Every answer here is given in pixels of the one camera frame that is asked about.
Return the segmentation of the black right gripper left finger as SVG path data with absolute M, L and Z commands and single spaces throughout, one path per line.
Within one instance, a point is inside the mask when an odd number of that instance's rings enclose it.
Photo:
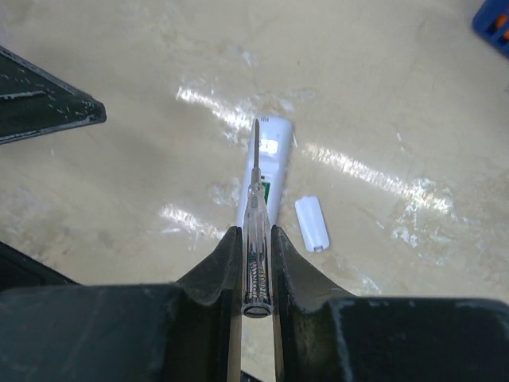
M 175 283 L 85 286 L 1 246 L 4 381 L 239 381 L 242 235 Z

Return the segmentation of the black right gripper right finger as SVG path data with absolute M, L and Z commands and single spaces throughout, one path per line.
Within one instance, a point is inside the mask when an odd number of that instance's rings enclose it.
M 279 381 L 505 381 L 508 307 L 479 298 L 357 297 L 271 231 Z

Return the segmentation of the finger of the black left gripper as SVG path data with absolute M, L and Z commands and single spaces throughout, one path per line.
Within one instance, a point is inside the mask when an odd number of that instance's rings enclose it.
M 0 81 L 2 144 L 107 120 L 97 99 L 5 48 Z

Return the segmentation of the clear handled screwdriver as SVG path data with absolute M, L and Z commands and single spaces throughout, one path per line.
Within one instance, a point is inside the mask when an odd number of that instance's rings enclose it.
M 264 318 L 272 314 L 270 281 L 270 222 L 259 166 L 260 125 L 253 124 L 254 153 L 247 206 L 243 218 L 243 315 Z

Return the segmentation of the white battery cover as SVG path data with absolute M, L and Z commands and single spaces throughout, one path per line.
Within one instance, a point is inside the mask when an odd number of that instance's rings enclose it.
M 305 249 L 310 252 L 328 249 L 330 241 L 318 198 L 311 196 L 297 200 L 295 210 Z

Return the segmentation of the white remote control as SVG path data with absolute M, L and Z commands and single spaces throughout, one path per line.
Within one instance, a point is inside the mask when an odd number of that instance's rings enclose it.
M 277 116 L 259 116 L 259 167 L 262 182 L 270 183 L 267 212 L 271 224 L 276 224 L 281 204 L 283 185 L 286 179 L 286 168 L 290 148 L 293 142 L 293 123 Z M 248 143 L 247 164 L 243 175 L 242 188 L 239 195 L 236 225 L 243 226 L 243 218 L 247 207 L 247 189 L 251 183 L 251 170 L 254 165 L 255 133 L 252 131 Z

